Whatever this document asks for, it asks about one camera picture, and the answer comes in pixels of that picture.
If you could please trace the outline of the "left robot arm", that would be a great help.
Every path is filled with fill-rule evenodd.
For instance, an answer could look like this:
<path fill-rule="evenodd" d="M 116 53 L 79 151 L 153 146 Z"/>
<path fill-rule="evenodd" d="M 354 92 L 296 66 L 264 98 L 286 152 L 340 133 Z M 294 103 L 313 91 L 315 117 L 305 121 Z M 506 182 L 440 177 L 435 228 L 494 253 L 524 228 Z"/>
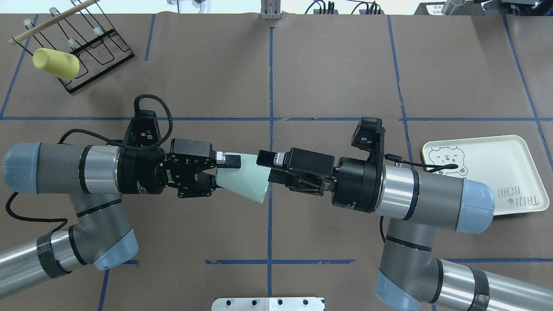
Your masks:
<path fill-rule="evenodd" d="M 245 156 L 216 152 L 210 143 L 172 140 L 158 147 L 22 143 L 3 160 L 3 178 L 15 194 L 68 195 L 77 223 L 60 225 L 35 241 L 1 254 L 1 298 L 92 264 L 108 270 L 132 259 L 139 246 L 122 195 L 209 197 L 219 187 L 213 168 L 245 167 Z"/>

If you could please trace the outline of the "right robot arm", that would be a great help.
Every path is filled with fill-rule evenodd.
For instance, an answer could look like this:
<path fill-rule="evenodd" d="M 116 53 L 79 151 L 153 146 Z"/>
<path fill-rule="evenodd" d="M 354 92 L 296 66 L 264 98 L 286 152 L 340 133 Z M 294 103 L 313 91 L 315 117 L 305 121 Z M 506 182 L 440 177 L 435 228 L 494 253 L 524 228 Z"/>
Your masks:
<path fill-rule="evenodd" d="M 490 226 L 495 199 L 491 189 L 452 178 L 292 148 L 261 150 L 257 164 L 271 169 L 269 181 L 291 191 L 322 196 L 332 205 L 389 218 L 375 293 L 399 311 L 422 303 L 459 311 L 550 311 L 551 289 L 436 258 L 437 228 L 479 234 Z"/>

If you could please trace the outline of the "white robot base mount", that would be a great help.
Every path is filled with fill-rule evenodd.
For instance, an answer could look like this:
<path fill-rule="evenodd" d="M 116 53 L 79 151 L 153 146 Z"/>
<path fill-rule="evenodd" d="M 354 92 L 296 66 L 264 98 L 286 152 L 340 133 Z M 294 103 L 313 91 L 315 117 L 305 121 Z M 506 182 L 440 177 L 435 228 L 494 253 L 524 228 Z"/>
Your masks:
<path fill-rule="evenodd" d="M 319 297 L 218 298 L 212 311 L 325 311 Z"/>

